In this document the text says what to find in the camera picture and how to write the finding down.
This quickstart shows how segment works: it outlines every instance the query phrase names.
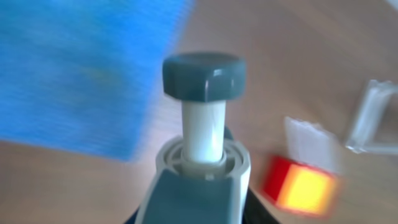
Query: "silver metal bracket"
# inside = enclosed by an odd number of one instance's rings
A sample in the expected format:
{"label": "silver metal bracket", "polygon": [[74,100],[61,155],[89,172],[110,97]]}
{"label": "silver metal bracket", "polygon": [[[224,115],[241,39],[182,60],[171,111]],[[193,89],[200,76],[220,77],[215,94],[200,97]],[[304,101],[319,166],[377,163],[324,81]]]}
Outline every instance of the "silver metal bracket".
{"label": "silver metal bracket", "polygon": [[371,80],[358,109],[346,147],[356,153],[398,154],[398,144],[373,142],[381,118],[398,85]]}

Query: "blue cloth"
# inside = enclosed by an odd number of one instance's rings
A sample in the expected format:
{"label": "blue cloth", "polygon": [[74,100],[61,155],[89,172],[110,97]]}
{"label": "blue cloth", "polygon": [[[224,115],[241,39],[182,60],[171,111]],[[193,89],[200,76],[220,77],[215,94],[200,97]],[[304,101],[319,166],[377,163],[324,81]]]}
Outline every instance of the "blue cloth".
{"label": "blue cloth", "polygon": [[0,1],[0,138],[130,159],[191,5]]}

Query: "white object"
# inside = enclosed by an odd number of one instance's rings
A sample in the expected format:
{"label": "white object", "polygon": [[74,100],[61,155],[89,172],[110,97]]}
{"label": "white object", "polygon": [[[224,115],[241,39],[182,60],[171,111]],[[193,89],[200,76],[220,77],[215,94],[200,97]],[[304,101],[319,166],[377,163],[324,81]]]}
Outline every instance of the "white object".
{"label": "white object", "polygon": [[339,173],[336,163],[337,140],[332,133],[312,124],[289,117],[285,118],[289,157],[325,171]]}
{"label": "white object", "polygon": [[[135,223],[142,223],[150,196],[163,170],[168,169],[176,174],[184,175],[182,170],[182,147],[183,139],[181,137],[176,137],[167,142],[159,151],[156,157],[156,176],[148,189],[144,201],[139,207]],[[249,187],[251,170],[250,156],[247,149],[240,142],[228,139],[224,140],[224,154],[226,157],[226,169],[224,169],[222,173],[215,174],[214,177],[215,179],[228,177],[233,179],[232,182],[234,185],[231,194],[231,208],[233,212],[231,213],[232,217],[230,220],[231,224],[241,224],[246,201],[246,192]],[[210,171],[207,174],[203,174],[203,178],[208,174],[213,175],[214,173]]]}
{"label": "white object", "polygon": [[356,153],[398,154],[398,145],[373,142],[384,111],[394,94],[398,94],[398,86],[391,82],[369,82],[346,142],[348,149]]}
{"label": "white object", "polygon": [[182,102],[183,156],[196,164],[218,163],[223,157],[225,101]]}

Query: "yellow block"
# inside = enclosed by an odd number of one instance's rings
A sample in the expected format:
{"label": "yellow block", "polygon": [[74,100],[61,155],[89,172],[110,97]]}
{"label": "yellow block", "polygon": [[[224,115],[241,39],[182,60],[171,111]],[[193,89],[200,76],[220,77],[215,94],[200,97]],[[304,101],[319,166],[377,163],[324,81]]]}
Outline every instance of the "yellow block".
{"label": "yellow block", "polygon": [[336,189],[336,180],[317,170],[292,165],[282,186],[278,204],[289,210],[323,215]]}

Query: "white shaft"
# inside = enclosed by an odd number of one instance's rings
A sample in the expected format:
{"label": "white shaft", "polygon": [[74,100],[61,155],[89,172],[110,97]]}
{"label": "white shaft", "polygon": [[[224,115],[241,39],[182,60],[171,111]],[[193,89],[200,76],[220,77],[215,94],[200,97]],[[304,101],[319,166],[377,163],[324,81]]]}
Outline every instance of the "white shaft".
{"label": "white shaft", "polygon": [[225,101],[182,102],[183,156],[197,164],[223,156]]}

